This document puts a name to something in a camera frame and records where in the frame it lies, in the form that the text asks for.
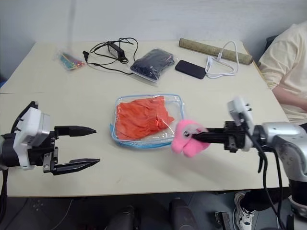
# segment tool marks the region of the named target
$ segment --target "white wall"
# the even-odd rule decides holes
[[[255,59],[266,37],[307,20],[307,0],[76,2],[75,41],[232,39],[242,40]],[[66,41],[70,6],[71,0],[0,0],[0,71],[6,78],[35,41]]]

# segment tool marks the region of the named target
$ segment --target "beige shirt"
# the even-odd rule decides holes
[[[307,22],[293,24],[279,35],[259,60],[260,70],[270,89],[280,85],[307,99]],[[281,105],[290,122],[307,123],[307,112]]]

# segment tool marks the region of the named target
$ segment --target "rolled mat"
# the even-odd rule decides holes
[[[179,40],[179,46],[186,48],[186,49],[198,51],[204,54],[212,55],[212,56],[218,56],[219,52],[222,50],[222,48],[220,47],[191,41],[185,38],[181,38]],[[231,61],[236,61],[236,53],[235,51],[224,49],[222,53],[222,58],[225,58]],[[245,65],[249,65],[253,62],[253,56],[249,54],[238,53],[238,59],[240,63],[245,64]]]

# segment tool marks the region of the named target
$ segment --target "white charging cable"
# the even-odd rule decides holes
[[[233,43],[235,45],[235,51],[236,51],[236,69],[231,66],[230,64],[224,62],[221,60],[221,57],[222,57],[222,54],[223,54],[223,51],[225,49],[225,47],[229,44],[229,43]],[[232,71],[231,72],[228,72],[228,73],[210,73],[210,69],[211,69],[211,66],[213,64],[213,61],[216,61],[224,66],[227,66],[229,67]],[[239,58],[238,58],[238,50],[237,50],[237,47],[236,47],[236,43],[234,41],[229,41],[227,42],[224,47],[222,48],[221,52],[218,54],[218,56],[216,58],[212,57],[212,56],[208,56],[208,59],[207,59],[207,65],[206,65],[206,73],[207,73],[207,77],[210,78],[210,79],[216,79],[216,78],[219,78],[221,76],[235,76],[235,74],[238,72],[239,70]]]

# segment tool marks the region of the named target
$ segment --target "person's arm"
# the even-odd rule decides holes
[[[283,87],[279,85],[275,86],[272,91],[280,104],[294,105],[307,111],[306,99],[298,97],[295,94],[286,91]]]

